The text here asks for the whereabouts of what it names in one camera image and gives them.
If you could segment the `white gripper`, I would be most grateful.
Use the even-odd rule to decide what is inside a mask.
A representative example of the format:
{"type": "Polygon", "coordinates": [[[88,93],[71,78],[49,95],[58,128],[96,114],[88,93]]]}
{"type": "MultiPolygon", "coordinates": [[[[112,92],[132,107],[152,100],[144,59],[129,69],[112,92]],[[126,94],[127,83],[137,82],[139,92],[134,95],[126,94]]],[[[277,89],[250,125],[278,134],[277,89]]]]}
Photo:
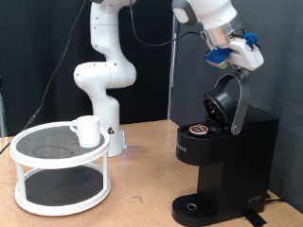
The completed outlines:
{"type": "Polygon", "coordinates": [[[264,64],[259,48],[255,44],[248,45],[245,39],[235,38],[229,43],[229,49],[227,61],[234,65],[235,70],[244,78],[248,78],[250,71],[255,71],[264,64]]]}

